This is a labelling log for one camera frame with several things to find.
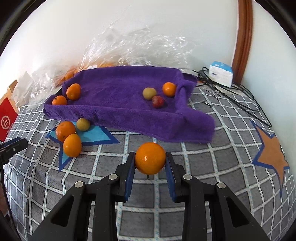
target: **triangular cutout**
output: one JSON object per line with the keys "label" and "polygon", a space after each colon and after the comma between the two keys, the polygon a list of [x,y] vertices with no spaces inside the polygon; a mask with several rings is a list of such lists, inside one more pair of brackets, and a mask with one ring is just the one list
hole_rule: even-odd
{"label": "triangular cutout", "polygon": [[248,219],[245,217],[242,211],[238,208],[238,206],[236,206],[234,201],[230,197],[226,198],[226,201],[228,204],[232,225],[235,228],[237,228],[237,227],[249,224]]}
{"label": "triangular cutout", "polygon": [[64,205],[52,217],[51,222],[53,224],[66,227],[68,224],[73,202],[74,202],[74,197],[73,196],[69,197],[68,200],[64,203]]}

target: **red box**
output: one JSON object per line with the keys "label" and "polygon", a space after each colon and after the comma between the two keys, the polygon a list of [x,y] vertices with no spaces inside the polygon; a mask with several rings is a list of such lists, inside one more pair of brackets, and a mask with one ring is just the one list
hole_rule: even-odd
{"label": "red box", "polygon": [[12,128],[15,120],[17,118],[17,113],[11,106],[8,98],[5,98],[0,104],[0,140],[5,141],[10,129]]}

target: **blue and white box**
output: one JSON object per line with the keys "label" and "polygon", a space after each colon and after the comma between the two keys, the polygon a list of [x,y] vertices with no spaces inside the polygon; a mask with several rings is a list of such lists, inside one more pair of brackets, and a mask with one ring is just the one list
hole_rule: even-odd
{"label": "blue and white box", "polygon": [[215,61],[209,67],[209,78],[219,84],[231,87],[233,72],[229,65]]}

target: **green fruit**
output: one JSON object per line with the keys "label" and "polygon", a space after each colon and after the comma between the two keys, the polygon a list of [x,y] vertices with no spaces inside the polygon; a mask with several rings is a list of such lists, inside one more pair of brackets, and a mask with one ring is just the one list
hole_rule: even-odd
{"label": "green fruit", "polygon": [[90,127],[90,123],[87,119],[80,118],[76,123],[77,129],[80,131],[87,131]]}
{"label": "green fruit", "polygon": [[143,90],[143,97],[146,99],[146,100],[152,100],[153,96],[156,96],[156,89],[154,88],[145,88]]}

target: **crumpled plastic wrap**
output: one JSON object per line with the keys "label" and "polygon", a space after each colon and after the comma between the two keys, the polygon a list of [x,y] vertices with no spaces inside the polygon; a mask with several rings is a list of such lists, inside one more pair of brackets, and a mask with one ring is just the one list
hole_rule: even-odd
{"label": "crumpled plastic wrap", "polygon": [[194,43],[184,37],[156,35],[149,28],[121,34],[110,25],[86,48],[79,71],[108,66],[143,65],[190,73]]}
{"label": "crumpled plastic wrap", "polygon": [[19,78],[11,98],[15,101],[18,110],[28,105],[27,110],[38,107],[43,103],[55,88],[77,73],[77,67],[66,65],[50,65],[39,68],[32,73],[32,77],[25,72]]}

